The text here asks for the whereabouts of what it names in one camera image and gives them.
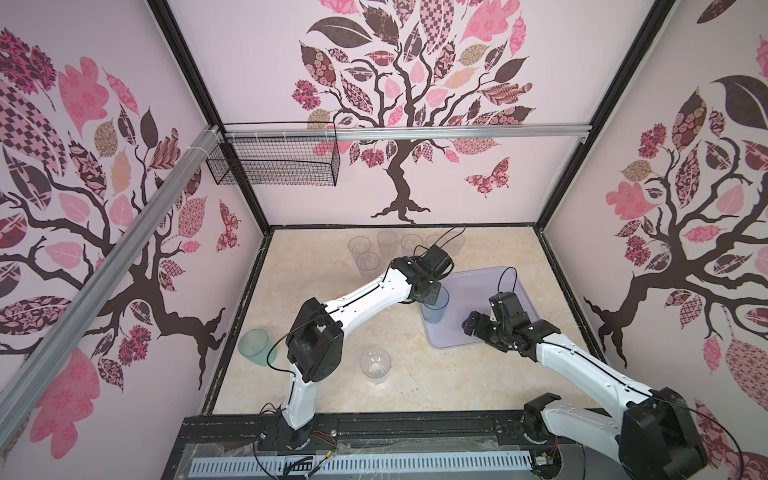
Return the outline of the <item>blue ribbed plastic cup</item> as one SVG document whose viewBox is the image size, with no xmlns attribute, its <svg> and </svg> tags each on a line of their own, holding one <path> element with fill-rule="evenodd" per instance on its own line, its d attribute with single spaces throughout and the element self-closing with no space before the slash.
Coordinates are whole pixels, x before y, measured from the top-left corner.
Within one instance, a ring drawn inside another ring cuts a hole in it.
<svg viewBox="0 0 768 480">
<path fill-rule="evenodd" d="M 442 320 L 449 303 L 450 293 L 444 286 L 441 286 L 435 302 L 432 305 L 421 305 L 423 320 L 428 324 L 439 323 Z"/>
</svg>

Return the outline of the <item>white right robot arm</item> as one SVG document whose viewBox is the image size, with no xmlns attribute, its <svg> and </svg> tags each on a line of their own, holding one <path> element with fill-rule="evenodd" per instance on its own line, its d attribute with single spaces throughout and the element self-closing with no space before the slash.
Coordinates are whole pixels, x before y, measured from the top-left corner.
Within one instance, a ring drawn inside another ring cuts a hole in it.
<svg viewBox="0 0 768 480">
<path fill-rule="evenodd" d="M 708 465 L 694 412 L 676 391 L 654 390 L 598 361 L 555 325 L 531 320 L 513 292 L 489 303 L 490 315 L 473 311 L 463 322 L 466 335 L 557 372 L 602 409 L 577 408 L 544 393 L 523 407 L 521 429 L 529 442 L 566 437 L 614 460 L 633 479 L 687 479 Z"/>
</svg>

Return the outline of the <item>teal dimpled plastic cup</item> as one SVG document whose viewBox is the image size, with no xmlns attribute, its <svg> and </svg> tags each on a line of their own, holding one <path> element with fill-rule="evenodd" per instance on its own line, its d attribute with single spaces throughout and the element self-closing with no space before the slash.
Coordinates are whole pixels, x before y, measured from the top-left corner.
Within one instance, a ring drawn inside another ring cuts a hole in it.
<svg viewBox="0 0 768 480">
<path fill-rule="evenodd" d="M 251 329 L 242 333 L 237 349 L 246 360 L 260 367 L 273 363 L 278 353 L 269 335 L 262 329 Z"/>
</svg>

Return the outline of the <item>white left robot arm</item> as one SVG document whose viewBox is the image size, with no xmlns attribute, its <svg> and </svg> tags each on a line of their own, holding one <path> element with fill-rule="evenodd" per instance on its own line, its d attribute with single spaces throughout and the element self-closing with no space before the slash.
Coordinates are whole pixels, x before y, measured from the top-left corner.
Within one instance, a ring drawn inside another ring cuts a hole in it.
<svg viewBox="0 0 768 480">
<path fill-rule="evenodd" d="M 314 418 L 320 383 L 340 365 L 347 336 L 395 304 L 435 305 L 453 268 L 450 255 L 433 245 L 423 254 L 393 259 L 384 273 L 349 294 L 306 300 L 285 339 L 292 375 L 282 413 L 288 427 L 301 430 Z"/>
</svg>

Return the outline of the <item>clear glass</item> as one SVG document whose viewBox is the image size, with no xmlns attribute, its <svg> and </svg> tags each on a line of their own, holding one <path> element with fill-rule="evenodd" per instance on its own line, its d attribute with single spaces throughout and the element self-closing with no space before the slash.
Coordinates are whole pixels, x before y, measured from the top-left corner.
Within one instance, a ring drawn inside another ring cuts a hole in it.
<svg viewBox="0 0 768 480">
<path fill-rule="evenodd" d="M 367 349 L 361 354 L 361 372 L 372 383 L 383 383 L 388 377 L 391 364 L 391 356 L 384 349 Z"/>
</svg>

